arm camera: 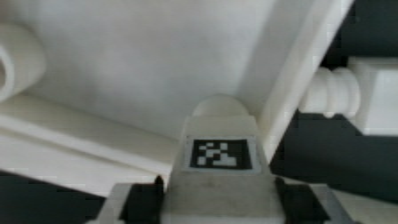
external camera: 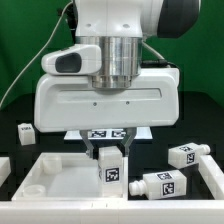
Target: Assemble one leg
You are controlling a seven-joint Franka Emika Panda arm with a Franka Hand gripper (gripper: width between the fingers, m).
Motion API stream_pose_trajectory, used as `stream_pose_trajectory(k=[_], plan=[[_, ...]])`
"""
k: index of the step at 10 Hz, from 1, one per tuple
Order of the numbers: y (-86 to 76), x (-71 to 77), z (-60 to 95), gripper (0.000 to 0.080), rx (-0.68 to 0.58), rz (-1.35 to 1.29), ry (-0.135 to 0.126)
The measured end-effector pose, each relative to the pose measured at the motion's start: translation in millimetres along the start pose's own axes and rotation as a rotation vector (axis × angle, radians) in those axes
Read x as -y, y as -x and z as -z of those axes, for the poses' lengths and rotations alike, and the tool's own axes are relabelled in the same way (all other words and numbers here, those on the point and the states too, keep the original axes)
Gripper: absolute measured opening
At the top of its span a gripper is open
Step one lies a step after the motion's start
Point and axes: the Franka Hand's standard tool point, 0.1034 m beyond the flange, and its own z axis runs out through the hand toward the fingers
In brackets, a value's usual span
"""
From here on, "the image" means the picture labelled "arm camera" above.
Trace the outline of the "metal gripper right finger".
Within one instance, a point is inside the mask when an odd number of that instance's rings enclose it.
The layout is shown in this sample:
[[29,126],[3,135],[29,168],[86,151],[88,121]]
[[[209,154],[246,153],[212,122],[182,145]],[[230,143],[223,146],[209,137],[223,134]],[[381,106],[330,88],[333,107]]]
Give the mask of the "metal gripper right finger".
[[287,183],[276,177],[275,188],[285,215],[283,224],[354,224],[324,184]]

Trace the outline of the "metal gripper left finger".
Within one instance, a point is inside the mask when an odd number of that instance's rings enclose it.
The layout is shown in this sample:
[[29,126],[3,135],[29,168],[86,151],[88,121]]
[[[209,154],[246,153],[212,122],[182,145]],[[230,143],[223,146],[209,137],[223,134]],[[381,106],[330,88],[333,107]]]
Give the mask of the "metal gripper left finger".
[[86,224],[159,224],[163,188],[161,177],[150,183],[118,183]]

